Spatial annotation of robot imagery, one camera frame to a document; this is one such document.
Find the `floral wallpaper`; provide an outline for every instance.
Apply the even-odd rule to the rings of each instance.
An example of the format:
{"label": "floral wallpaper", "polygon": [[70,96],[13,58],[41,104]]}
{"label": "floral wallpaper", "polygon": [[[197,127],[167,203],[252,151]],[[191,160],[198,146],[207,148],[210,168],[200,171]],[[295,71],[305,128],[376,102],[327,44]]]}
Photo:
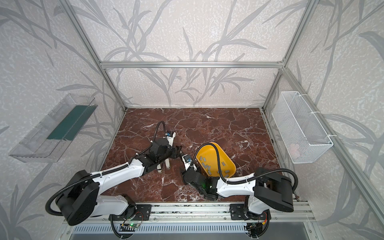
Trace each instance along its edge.
{"label": "floral wallpaper", "polygon": [[[382,196],[383,7],[384,1],[320,1],[288,63]],[[274,99],[279,91],[291,90],[286,80],[279,87]],[[274,103],[268,104],[268,114]],[[326,239],[384,239],[383,228],[332,150],[312,164],[292,165],[274,132],[287,166],[302,179],[298,194],[310,202]]]}
{"label": "floral wallpaper", "polygon": [[[58,2],[0,2],[0,238],[54,239],[63,217],[46,200],[81,169],[103,164],[124,112]],[[68,93],[95,97],[93,115],[56,163],[8,155]]]}
{"label": "floral wallpaper", "polygon": [[[307,0],[70,2],[102,61],[281,61],[307,5]],[[140,107],[262,106],[276,72],[109,69],[126,105]]]}

